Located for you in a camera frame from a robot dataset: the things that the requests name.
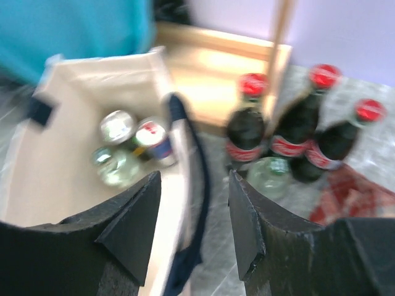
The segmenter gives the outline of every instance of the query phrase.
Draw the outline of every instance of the red cloth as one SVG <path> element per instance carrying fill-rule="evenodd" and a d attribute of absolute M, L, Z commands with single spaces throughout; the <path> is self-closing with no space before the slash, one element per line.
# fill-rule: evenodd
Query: red cloth
<path fill-rule="evenodd" d="M 328 186 L 309 220 L 328 225 L 344 217 L 395 217 L 395 193 L 344 165 L 329 174 Z"/>

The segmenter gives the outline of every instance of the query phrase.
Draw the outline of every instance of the teal shirt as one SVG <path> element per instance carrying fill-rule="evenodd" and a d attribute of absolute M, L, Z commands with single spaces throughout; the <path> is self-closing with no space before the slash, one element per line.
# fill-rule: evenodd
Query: teal shirt
<path fill-rule="evenodd" d="M 3 0 L 0 68 L 38 84 L 48 57 L 124 56 L 149 50 L 151 0 Z"/>

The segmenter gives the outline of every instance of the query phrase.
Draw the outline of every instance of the coca-cola bottle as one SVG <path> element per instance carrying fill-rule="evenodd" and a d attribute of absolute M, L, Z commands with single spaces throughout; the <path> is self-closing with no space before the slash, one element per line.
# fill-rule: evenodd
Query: coca-cola bottle
<path fill-rule="evenodd" d="M 226 169 L 235 169 L 246 175 L 249 163 L 262 153 L 266 122 L 260 112 L 260 98 L 267 89 L 266 76 L 249 73 L 241 77 L 242 97 L 237 111 L 230 116 L 226 127 Z"/>
<path fill-rule="evenodd" d="M 309 87 L 279 117 L 268 156 L 303 155 L 318 125 L 322 97 L 340 78 L 340 71 L 331 65 L 316 65 L 310 70 Z"/>
<path fill-rule="evenodd" d="M 293 177 L 303 183 L 318 180 L 324 172 L 335 170 L 354 147 L 362 128 L 385 115 L 385 108 L 377 101 L 362 99 L 348 120 L 343 120 L 319 132 L 310 142 L 302 158 L 292 159 Z"/>

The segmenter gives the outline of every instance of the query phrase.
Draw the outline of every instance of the canvas bag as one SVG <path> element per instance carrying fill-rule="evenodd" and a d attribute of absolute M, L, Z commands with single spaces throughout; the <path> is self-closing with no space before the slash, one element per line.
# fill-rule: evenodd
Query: canvas bag
<path fill-rule="evenodd" d="M 139 295 L 177 295 L 183 290 L 201 261 L 210 196 L 203 149 L 182 102 L 173 93 L 163 50 L 157 47 L 147 54 L 53 63 L 35 93 L 44 108 L 33 108 L 34 120 L 18 127 L 1 188 L 1 220 L 19 227 L 58 223 L 120 193 L 103 185 L 89 163 L 92 151 L 102 145 L 98 124 L 105 114 L 124 109 L 140 119 L 169 118 L 178 164 L 161 170 L 159 213 L 147 278 Z M 53 106 L 52 112 L 45 106 Z M 197 166 L 191 163 L 196 158 Z M 204 201 L 196 233 L 191 235 L 188 204 L 194 192 L 202 196 L 193 188 L 197 174 L 204 180 Z"/>

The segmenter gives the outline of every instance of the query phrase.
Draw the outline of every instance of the blue fabric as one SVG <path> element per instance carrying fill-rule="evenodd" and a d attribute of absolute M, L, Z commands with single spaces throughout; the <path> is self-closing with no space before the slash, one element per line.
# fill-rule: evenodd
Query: blue fabric
<path fill-rule="evenodd" d="M 155 35 L 152 0 L 4 0 L 0 67 L 37 84 L 48 57 L 144 53 Z"/>
<path fill-rule="evenodd" d="M 177 296 L 183 291 L 184 286 L 186 282 L 188 282 L 193 269 L 198 264 L 202 263 L 200 251 L 202 247 L 204 231 L 206 230 L 207 216 L 209 214 L 209 205 L 211 200 L 211 178 L 203 145 L 201 144 L 196 134 L 195 127 L 188 118 L 184 105 L 177 94 L 171 95 L 169 100 L 169 110 L 173 123 L 177 120 L 185 120 L 191 131 L 192 138 L 196 144 L 197 152 L 201 159 L 204 183 L 202 192 L 203 203 L 191 244 L 184 250 L 178 251 L 175 254 L 173 264 L 168 275 L 165 291 L 163 293 L 163 296 Z"/>

